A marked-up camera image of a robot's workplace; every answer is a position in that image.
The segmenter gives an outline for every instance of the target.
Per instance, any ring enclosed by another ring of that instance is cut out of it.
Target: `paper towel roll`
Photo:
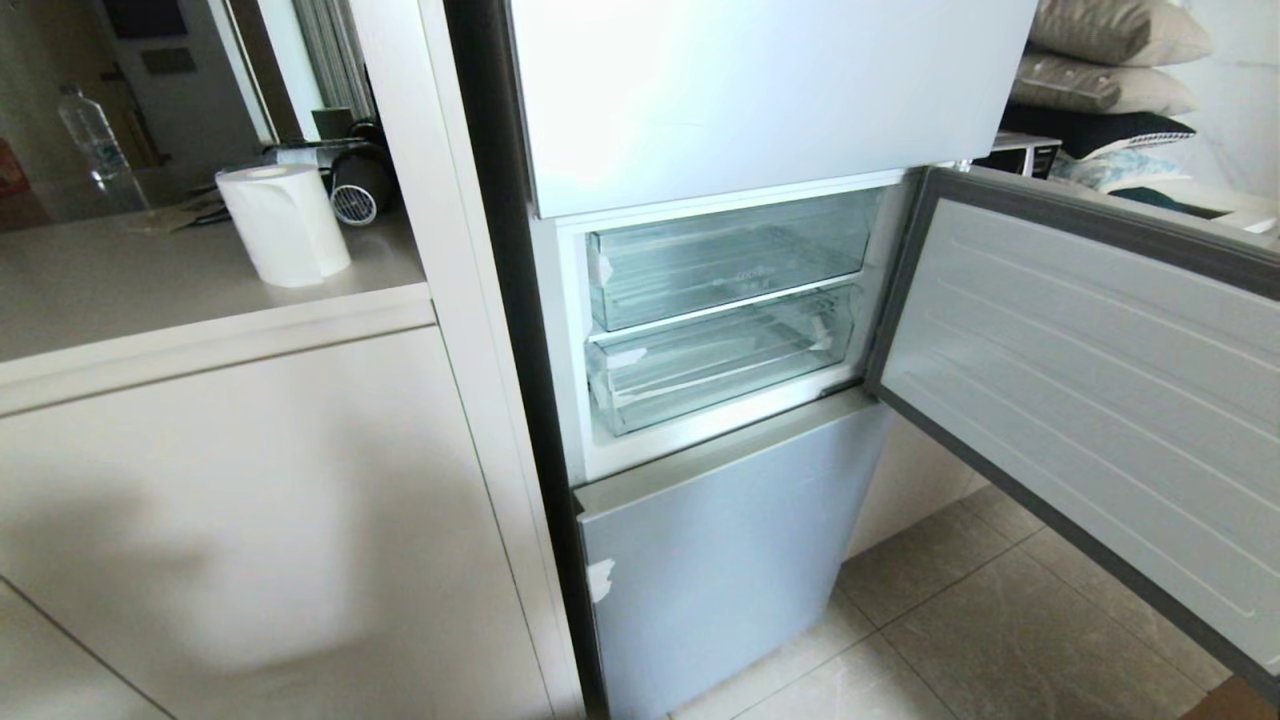
[[[351,264],[315,165],[219,173],[218,190],[264,282],[316,284]]]

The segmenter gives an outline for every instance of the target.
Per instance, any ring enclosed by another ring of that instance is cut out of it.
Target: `bottom drawer door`
[[[849,391],[575,491],[611,717],[660,717],[822,615],[890,418]]]

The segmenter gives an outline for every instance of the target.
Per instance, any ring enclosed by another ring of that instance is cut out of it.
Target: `countertop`
[[[435,322],[403,211],[343,225],[351,266],[259,279],[232,223],[115,215],[0,234],[0,415]]]

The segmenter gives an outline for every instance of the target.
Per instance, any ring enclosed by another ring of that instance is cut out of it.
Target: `pillow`
[[[1151,147],[1196,137],[1193,128],[1155,113],[1085,115],[1025,105],[1005,108],[1000,127],[1061,140],[1062,151],[1080,160],[1126,147]]]
[[[1149,182],[1187,179],[1190,176],[1184,173],[1178,163],[1137,150],[1116,150],[1093,160],[1073,160],[1068,155],[1059,154],[1048,170],[1048,177],[1092,187],[1098,192],[1111,192]]]
[[[1010,100],[1105,115],[1180,115],[1199,108],[1185,85],[1160,70],[1107,68],[1050,53],[1023,55]]]
[[[1190,13],[1166,0],[1041,0],[1030,41],[1105,65],[1176,65],[1213,53]]]

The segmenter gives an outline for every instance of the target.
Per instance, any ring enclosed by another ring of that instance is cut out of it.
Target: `clear plastic drawer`
[[[588,342],[591,397],[622,436],[842,363],[858,301],[837,286]]]
[[[588,234],[591,311],[605,331],[861,269],[883,188]]]

